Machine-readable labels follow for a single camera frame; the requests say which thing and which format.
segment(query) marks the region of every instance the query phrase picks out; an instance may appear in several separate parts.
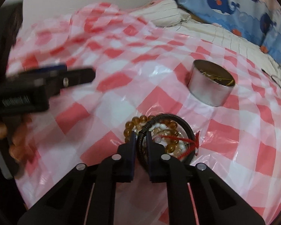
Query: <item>blue wave pattern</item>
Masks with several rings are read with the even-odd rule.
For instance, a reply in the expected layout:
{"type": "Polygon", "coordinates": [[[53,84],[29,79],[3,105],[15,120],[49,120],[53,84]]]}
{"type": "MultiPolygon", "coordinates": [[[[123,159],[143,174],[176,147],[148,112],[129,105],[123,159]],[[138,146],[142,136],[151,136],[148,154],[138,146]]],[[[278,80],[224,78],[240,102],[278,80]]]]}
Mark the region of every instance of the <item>blue wave pattern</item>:
{"type": "Polygon", "coordinates": [[[281,64],[281,11],[260,0],[177,0],[207,23],[217,23],[260,46],[281,64]]]}

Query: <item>plastic tablecloth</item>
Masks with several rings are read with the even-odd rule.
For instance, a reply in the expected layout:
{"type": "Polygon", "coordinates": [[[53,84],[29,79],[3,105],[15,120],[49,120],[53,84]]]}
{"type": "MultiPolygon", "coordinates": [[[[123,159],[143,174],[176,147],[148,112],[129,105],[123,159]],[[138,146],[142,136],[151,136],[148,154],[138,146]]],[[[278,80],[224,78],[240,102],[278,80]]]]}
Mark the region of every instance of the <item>plastic tablecloth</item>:
{"type": "MultiPolygon", "coordinates": [[[[200,131],[199,154],[267,224],[281,210],[281,89],[245,57],[161,28],[108,3],[32,26],[11,51],[8,73],[66,63],[96,69],[91,84],[63,90],[50,110],[32,114],[26,144],[35,156],[17,180],[29,207],[76,164],[94,165],[123,143],[124,124],[141,114],[173,113],[200,131]],[[221,107],[187,86],[195,59],[226,68],[236,86],[221,107]]],[[[165,184],[117,186],[115,224],[167,224],[165,184]]]]}

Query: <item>silver screw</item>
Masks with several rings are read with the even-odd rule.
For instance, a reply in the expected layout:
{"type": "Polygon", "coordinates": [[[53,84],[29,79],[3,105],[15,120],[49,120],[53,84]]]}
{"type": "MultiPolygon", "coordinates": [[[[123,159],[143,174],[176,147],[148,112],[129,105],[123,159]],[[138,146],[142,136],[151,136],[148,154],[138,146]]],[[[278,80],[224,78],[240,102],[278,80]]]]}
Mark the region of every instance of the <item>silver screw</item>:
{"type": "Polygon", "coordinates": [[[82,171],[86,168],[86,165],[84,163],[79,163],[77,166],[76,166],[76,169],[78,171],[82,171]]]}
{"type": "Polygon", "coordinates": [[[69,86],[69,79],[64,78],[63,84],[64,84],[64,87],[67,88],[69,86]]]}
{"type": "Polygon", "coordinates": [[[171,156],[169,154],[162,154],[161,159],[164,161],[168,161],[171,159],[171,156]]]}
{"type": "Polygon", "coordinates": [[[204,163],[199,163],[197,164],[197,168],[201,171],[204,171],[207,168],[207,166],[204,163]]]}
{"type": "Polygon", "coordinates": [[[120,154],[114,154],[114,155],[112,155],[112,157],[111,157],[113,160],[115,160],[115,161],[118,161],[118,160],[120,160],[121,158],[122,158],[122,156],[120,155],[120,154]]]}

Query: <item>pink fabric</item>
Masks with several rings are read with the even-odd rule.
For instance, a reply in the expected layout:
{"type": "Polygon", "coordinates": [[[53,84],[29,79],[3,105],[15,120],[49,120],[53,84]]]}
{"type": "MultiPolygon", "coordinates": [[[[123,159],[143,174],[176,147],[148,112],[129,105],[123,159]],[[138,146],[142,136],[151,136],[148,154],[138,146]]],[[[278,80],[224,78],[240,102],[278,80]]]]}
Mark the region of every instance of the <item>pink fabric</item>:
{"type": "MultiPolygon", "coordinates": [[[[198,38],[92,4],[33,26],[10,54],[9,73],[65,62],[96,68],[93,83],[66,89],[50,110],[32,115],[27,143],[37,152],[17,180],[32,206],[76,164],[99,163],[123,143],[125,122],[173,113],[200,131],[199,155],[266,223],[281,210],[281,90],[245,57],[198,38]],[[231,72],[237,85],[221,107],[194,98],[185,80],[195,59],[231,72]]],[[[167,223],[164,184],[119,184],[115,224],[167,223]]]]}

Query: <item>checkered tablecloth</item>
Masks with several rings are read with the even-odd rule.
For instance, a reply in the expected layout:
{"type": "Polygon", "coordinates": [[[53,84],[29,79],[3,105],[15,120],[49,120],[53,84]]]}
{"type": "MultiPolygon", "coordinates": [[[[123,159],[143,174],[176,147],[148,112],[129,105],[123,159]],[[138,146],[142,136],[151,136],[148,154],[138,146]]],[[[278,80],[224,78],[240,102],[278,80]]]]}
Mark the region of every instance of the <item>checkered tablecloth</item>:
{"type": "MultiPolygon", "coordinates": [[[[32,115],[26,141],[36,154],[17,180],[28,206],[76,164],[115,153],[133,116],[173,113],[200,131],[193,164],[206,163],[267,224],[281,210],[281,89],[251,61],[101,3],[33,25],[12,50],[8,73],[63,62],[94,67],[96,79],[62,91],[49,111],[32,115]],[[185,80],[195,59],[235,78],[224,106],[190,94],[185,80]]],[[[150,184],[137,165],[135,180],[118,185],[115,209],[115,224],[166,224],[165,184],[150,184]]]]}

